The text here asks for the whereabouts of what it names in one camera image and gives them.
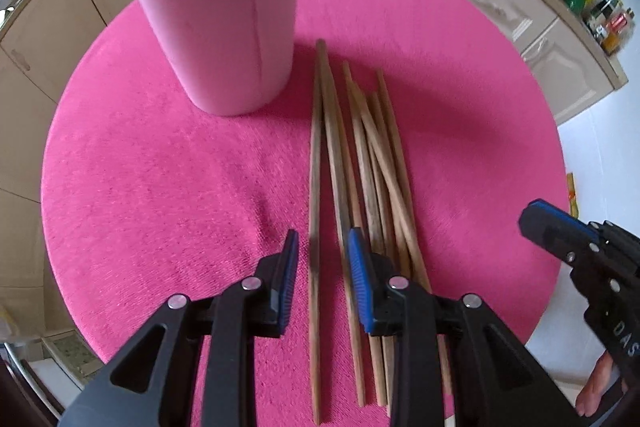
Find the right hand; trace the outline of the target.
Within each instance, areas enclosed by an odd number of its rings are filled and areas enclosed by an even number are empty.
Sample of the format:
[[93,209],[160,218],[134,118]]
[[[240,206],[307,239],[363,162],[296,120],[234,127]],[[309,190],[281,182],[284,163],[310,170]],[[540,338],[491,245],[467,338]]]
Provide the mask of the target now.
[[608,352],[604,352],[598,358],[585,386],[577,395],[575,410],[579,416],[593,417],[599,412],[604,412],[601,402],[610,387],[613,369],[613,358]]

